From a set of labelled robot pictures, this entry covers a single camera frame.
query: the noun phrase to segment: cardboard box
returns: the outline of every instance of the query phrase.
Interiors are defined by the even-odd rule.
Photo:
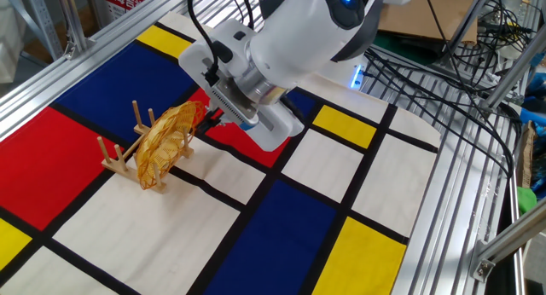
[[[532,164],[532,149],[533,143],[537,139],[537,132],[532,121],[528,122],[523,127],[523,135],[521,136],[520,156],[516,171],[516,183],[519,187],[531,187],[531,164]]]
[[[431,0],[442,31],[448,40],[453,37],[472,2],[473,0]],[[427,0],[411,0],[405,5],[384,5],[381,11],[379,30],[442,40]],[[462,41],[473,44],[478,42],[478,22],[476,20]]]

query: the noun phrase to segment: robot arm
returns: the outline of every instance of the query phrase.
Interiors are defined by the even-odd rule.
[[[211,98],[211,108],[222,109],[227,121],[273,151],[304,128],[281,97],[340,52],[351,56],[362,49],[365,40],[358,34],[374,4],[382,0],[260,0],[260,32],[227,20],[208,34],[212,48],[202,38],[179,56],[179,64]],[[213,83],[205,78],[211,49],[219,58]]]

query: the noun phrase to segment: green object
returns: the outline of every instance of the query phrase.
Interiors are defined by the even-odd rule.
[[[518,187],[518,206],[520,215],[528,212],[537,203],[537,196],[530,188]]]
[[[375,36],[374,44],[423,66],[432,64],[438,59],[434,53],[426,49],[419,49],[404,44],[402,38],[393,34],[378,32]]]

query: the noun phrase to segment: mondrian pattern mat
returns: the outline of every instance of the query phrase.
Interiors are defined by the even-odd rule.
[[[98,136],[111,157],[138,138],[132,100],[207,103],[177,64],[188,25],[168,14],[0,143],[0,294],[390,293],[439,146],[395,106],[313,77],[274,152],[227,124],[165,194],[102,168]]]

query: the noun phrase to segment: white square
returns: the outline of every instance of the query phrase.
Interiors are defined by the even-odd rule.
[[[2,295],[116,294],[44,247],[40,248],[0,288],[0,293]]]
[[[386,108],[389,106],[383,100],[360,91],[349,90],[318,74],[307,75],[299,87],[377,124],[383,119]]]
[[[385,136],[352,209],[410,237],[436,153]]]
[[[402,108],[396,110],[389,129],[429,143],[436,148],[440,146],[440,132],[424,119]]]
[[[233,155],[203,142],[197,137],[190,143],[194,155],[182,157],[176,167],[211,184],[222,193],[246,204],[265,174],[236,159]]]
[[[363,155],[314,130],[308,130],[282,173],[341,202]]]
[[[158,194],[112,176],[54,238],[142,294],[185,294],[239,212],[173,175],[164,182]]]

